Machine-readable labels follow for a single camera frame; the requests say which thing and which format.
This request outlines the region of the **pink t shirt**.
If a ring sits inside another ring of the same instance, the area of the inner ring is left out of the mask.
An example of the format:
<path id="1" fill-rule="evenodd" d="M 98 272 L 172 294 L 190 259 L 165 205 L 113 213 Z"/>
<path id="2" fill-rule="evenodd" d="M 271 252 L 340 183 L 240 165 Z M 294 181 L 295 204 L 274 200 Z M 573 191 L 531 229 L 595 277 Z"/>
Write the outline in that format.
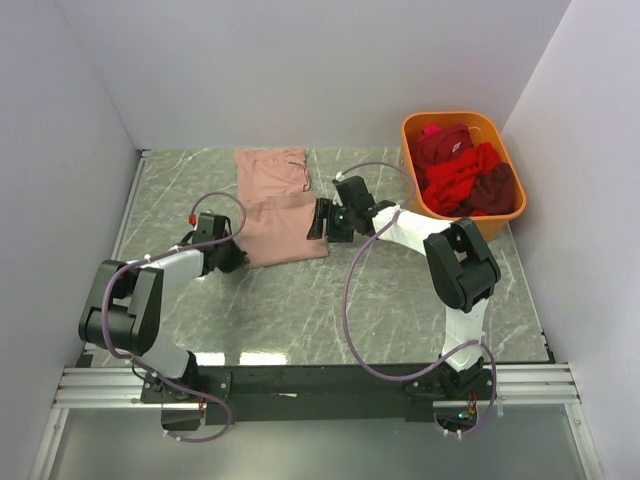
<path id="1" fill-rule="evenodd" d="M 246 223 L 238 236 L 248 267 L 257 269 L 323 258 L 326 241 L 309 240 L 316 196 L 303 148 L 238 149 L 238 198 Z"/>

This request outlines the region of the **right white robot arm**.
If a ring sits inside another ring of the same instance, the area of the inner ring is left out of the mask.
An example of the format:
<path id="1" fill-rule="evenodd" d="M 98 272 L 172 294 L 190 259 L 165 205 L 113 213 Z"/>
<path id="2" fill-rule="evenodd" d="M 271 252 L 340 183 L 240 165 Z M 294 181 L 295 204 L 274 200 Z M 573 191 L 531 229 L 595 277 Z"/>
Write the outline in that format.
<path id="1" fill-rule="evenodd" d="M 413 213 L 404 204 L 377 202 L 364 179 L 352 176 L 333 182 L 339 200 L 316 201 L 309 240 L 324 237 L 330 243 L 349 243 L 356 233 L 366 236 L 347 270 L 343 289 L 342 328 L 356 362 L 369 374 L 386 381 L 416 381 L 439 374 L 444 395 L 460 399 L 469 392 L 490 356 L 483 342 L 486 309 L 501 271 L 475 222 L 467 217 L 438 220 Z M 426 258 L 436 295 L 445 306 L 445 338 L 440 357 L 413 374 L 384 374 L 366 363 L 351 337 L 348 312 L 352 276 L 376 241 L 408 248 Z"/>

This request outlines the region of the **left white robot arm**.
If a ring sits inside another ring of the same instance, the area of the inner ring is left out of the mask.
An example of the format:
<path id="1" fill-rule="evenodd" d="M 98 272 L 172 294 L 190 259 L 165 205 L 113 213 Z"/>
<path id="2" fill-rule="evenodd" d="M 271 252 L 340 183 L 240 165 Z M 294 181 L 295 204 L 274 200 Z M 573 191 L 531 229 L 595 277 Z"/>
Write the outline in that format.
<path id="1" fill-rule="evenodd" d="M 79 321 L 80 339 L 107 348 L 102 328 L 102 305 L 106 304 L 114 350 L 165 377 L 164 389 L 176 401 L 193 399 L 201 387 L 197 360 L 159 333 L 162 298 L 167 291 L 216 270 L 228 274 L 243 267 L 246 253 L 232 236 L 227 216 L 203 212 L 172 255 L 131 269 L 121 261 L 102 262 Z"/>

